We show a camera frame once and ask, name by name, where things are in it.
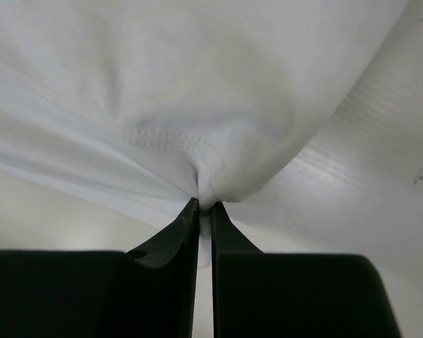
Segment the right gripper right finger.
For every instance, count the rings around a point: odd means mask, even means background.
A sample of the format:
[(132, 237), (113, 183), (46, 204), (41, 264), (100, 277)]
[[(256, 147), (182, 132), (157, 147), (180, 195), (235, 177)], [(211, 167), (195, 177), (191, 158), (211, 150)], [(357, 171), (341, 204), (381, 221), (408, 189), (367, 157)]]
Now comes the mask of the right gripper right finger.
[(265, 253), (211, 209), (215, 337), (399, 337), (380, 274), (364, 256)]

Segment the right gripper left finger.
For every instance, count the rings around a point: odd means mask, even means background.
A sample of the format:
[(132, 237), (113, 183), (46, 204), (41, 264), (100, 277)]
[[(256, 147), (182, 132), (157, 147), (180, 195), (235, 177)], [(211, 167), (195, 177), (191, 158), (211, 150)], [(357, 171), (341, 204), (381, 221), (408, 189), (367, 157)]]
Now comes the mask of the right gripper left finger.
[(190, 337), (199, 204), (124, 251), (0, 250), (0, 337)]

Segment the white skirt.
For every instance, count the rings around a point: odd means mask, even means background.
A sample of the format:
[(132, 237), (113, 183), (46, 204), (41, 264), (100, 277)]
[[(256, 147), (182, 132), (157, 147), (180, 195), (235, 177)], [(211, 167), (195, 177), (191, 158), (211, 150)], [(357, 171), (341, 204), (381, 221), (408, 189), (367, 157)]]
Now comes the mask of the white skirt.
[(0, 1), (0, 249), (127, 249), (190, 198), (237, 205), (318, 133), (406, 1)]

